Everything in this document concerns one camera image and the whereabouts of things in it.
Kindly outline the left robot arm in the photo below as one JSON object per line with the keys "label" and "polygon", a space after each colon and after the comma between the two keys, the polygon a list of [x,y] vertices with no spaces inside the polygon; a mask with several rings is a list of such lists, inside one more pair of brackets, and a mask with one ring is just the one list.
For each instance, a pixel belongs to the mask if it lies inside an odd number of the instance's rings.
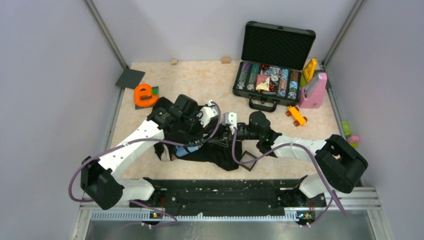
{"label": "left robot arm", "polygon": [[102,210],[109,210],[121,200],[142,200],[154,207],[160,202],[160,193],[147,180],[129,183],[122,178],[126,169],[137,158],[156,144],[173,147],[198,147],[215,135],[205,133],[210,123],[219,124],[221,109],[209,100],[203,105],[180,94],[175,102],[162,96],[152,107],[150,114],[119,145],[86,157],[76,174],[80,175],[80,188],[89,199],[81,203],[96,203]]}

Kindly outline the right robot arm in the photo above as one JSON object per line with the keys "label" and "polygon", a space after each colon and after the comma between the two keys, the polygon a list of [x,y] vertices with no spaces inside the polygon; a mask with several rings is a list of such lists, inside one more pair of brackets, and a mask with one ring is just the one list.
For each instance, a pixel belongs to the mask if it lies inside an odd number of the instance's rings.
{"label": "right robot arm", "polygon": [[237,121],[237,114],[226,112],[222,124],[229,128],[232,141],[253,141],[266,157],[295,158],[311,161],[317,173],[304,177],[293,192],[299,206],[307,206],[317,195],[337,190],[349,194],[368,168],[367,160],[337,134],[312,140],[289,137],[271,129],[271,122],[261,111],[254,111],[247,124]]}

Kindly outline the black printed t-shirt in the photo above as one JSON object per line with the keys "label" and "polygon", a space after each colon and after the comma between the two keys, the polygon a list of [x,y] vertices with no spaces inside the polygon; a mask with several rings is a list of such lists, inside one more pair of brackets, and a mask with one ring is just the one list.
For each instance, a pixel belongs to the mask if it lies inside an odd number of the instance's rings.
{"label": "black printed t-shirt", "polygon": [[239,168],[239,165],[232,160],[232,154],[229,147],[224,147],[215,143],[206,142],[197,145],[200,142],[199,136],[203,134],[199,131],[189,133],[189,127],[184,123],[173,123],[165,129],[165,140],[181,144],[195,144],[193,147],[176,146],[168,143],[156,143],[154,151],[157,157],[163,162],[170,162],[176,159],[192,162],[210,162],[218,167],[233,171]]}

